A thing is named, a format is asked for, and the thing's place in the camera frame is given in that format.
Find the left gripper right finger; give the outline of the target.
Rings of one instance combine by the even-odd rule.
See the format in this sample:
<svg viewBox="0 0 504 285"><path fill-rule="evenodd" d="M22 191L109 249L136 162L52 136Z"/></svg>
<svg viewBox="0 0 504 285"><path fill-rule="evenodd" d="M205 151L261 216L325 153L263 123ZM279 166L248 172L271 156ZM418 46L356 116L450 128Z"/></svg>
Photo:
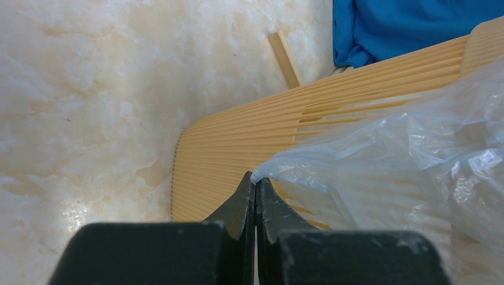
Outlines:
<svg viewBox="0 0 504 285"><path fill-rule="evenodd" d="M321 230L271 181L256 185L260 284L449 284L434 245L412 231Z"/></svg>

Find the blue plastic trash bag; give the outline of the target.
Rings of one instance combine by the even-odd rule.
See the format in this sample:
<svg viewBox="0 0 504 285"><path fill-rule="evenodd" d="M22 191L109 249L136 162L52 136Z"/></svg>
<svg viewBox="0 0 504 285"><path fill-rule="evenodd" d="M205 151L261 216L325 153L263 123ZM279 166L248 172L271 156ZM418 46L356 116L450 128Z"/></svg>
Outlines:
<svg viewBox="0 0 504 285"><path fill-rule="evenodd" d="M477 25L461 78L258 166L333 229L413 230L455 284L503 283L503 18Z"/></svg>

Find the yellow mesh trash bin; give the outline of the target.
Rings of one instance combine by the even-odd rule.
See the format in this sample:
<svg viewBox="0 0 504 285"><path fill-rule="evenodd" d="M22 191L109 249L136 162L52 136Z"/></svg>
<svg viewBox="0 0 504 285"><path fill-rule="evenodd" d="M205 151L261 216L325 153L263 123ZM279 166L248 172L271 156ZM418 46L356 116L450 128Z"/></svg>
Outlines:
<svg viewBox="0 0 504 285"><path fill-rule="evenodd" d="M503 18L469 35L345 71L210 115L182 133L172 180L173 221L202 221L244 174L312 136L445 87L503 55Z"/></svg>

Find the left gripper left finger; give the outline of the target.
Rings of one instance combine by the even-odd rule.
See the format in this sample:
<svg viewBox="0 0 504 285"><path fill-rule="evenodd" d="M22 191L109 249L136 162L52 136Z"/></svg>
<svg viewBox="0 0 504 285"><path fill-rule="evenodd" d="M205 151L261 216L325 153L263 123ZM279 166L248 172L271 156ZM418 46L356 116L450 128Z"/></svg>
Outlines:
<svg viewBox="0 0 504 285"><path fill-rule="evenodd" d="M200 222L92 223L68 242L50 284L253 284L255 189Z"/></svg>

